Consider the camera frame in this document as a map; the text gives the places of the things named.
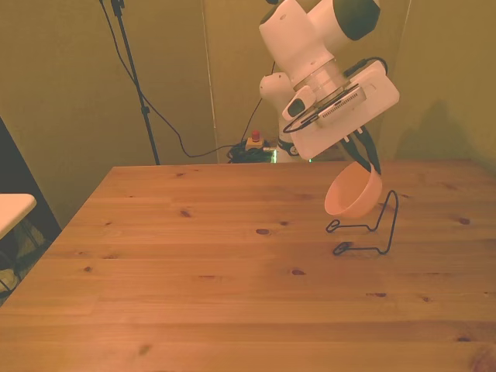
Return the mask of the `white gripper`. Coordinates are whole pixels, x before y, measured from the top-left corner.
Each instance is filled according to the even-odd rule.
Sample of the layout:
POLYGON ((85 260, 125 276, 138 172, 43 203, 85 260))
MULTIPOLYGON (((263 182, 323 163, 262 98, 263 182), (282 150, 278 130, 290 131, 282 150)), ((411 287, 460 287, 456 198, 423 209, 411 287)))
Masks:
POLYGON ((367 129, 359 128, 397 104, 399 98, 399 91, 387 76, 384 64, 374 61, 352 76, 340 95, 298 119, 288 132, 303 159, 312 159, 341 140, 344 150, 363 169, 369 171, 370 162, 382 175, 374 141, 367 129), (354 131, 368 160, 347 137, 354 131))

